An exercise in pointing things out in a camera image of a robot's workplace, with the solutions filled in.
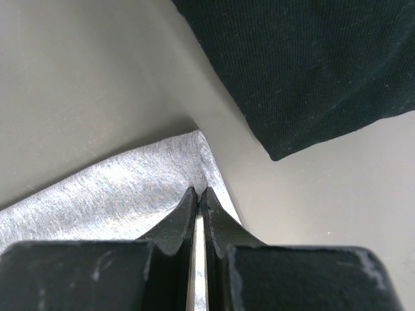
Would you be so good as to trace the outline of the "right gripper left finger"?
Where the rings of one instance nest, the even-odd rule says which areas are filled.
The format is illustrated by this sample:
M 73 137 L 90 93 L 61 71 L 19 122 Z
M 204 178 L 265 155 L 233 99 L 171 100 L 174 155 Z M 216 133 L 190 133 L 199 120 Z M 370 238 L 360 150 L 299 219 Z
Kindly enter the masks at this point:
M 133 241 L 27 241 L 1 255 L 2 310 L 185 310 L 197 195 Z

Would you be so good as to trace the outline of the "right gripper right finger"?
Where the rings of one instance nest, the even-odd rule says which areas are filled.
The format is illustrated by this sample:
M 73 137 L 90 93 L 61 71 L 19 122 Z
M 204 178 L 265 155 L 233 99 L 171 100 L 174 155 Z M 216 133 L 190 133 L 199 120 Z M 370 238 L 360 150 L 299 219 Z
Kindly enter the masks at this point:
M 401 310 L 383 263 L 349 246 L 270 246 L 201 198 L 210 310 Z

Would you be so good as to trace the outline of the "grey t shirt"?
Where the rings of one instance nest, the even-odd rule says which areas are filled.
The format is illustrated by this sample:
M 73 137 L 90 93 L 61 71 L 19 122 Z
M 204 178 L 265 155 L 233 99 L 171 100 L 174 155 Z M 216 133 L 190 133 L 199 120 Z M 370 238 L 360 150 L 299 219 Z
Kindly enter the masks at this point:
M 185 310 L 207 307 L 201 198 L 212 188 L 241 224 L 211 149 L 199 131 L 113 156 L 1 211 L 1 255 L 27 241 L 133 241 L 197 195 Z

